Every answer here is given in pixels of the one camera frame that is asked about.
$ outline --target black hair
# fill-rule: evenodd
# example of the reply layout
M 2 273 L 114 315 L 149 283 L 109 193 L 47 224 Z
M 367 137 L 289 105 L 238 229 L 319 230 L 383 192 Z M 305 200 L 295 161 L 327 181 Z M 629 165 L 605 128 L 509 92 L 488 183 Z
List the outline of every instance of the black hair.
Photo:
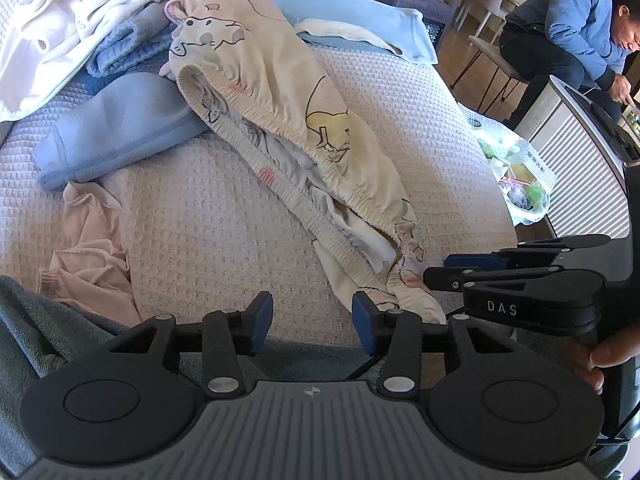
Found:
M 616 0 L 616 4 L 629 9 L 629 18 L 640 23 L 640 0 Z

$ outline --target silver screw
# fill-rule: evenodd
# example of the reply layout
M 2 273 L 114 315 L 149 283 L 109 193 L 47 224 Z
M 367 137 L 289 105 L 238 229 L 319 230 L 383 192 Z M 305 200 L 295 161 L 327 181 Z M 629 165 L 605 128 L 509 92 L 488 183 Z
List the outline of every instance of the silver screw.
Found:
M 385 390 L 389 392 L 404 394 L 414 389 L 415 382 L 409 377 L 394 376 L 389 377 L 382 385 L 385 387 Z
M 207 384 L 207 388 L 216 394 L 230 394 L 238 389 L 240 383 L 233 377 L 216 377 Z

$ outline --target pink clothing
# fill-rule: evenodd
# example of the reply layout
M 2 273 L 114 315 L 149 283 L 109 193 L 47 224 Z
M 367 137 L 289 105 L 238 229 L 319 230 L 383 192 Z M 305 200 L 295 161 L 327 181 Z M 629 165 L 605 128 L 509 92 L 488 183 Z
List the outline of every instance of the pink clothing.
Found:
M 127 326 L 141 321 L 133 298 L 127 252 L 120 238 L 120 204 L 89 182 L 65 187 L 63 217 L 69 249 L 55 251 L 38 273 L 38 291 Z

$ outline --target gray ribbed panel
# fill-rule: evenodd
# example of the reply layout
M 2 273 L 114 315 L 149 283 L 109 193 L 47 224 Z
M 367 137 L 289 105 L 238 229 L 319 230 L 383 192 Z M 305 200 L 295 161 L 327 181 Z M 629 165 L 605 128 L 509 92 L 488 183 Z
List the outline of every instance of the gray ribbed panel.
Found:
M 575 117 L 569 116 L 539 151 L 558 177 L 548 213 L 558 236 L 602 233 L 620 238 L 627 234 L 625 193 Z
M 307 395 L 305 390 L 312 386 L 321 393 Z M 383 400 L 358 381 L 260 382 L 242 399 L 210 403 L 180 442 L 155 457 L 110 469 L 41 460 L 23 479 L 514 480 L 519 476 L 596 480 L 581 464 L 523 475 L 478 465 L 444 446 L 414 405 Z

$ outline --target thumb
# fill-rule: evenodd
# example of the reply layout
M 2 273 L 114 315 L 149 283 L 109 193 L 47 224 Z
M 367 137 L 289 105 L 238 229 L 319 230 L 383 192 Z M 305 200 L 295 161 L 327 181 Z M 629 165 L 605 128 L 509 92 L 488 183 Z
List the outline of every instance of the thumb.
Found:
M 600 343 L 591 352 L 591 365 L 607 368 L 640 354 L 640 324 L 628 326 Z

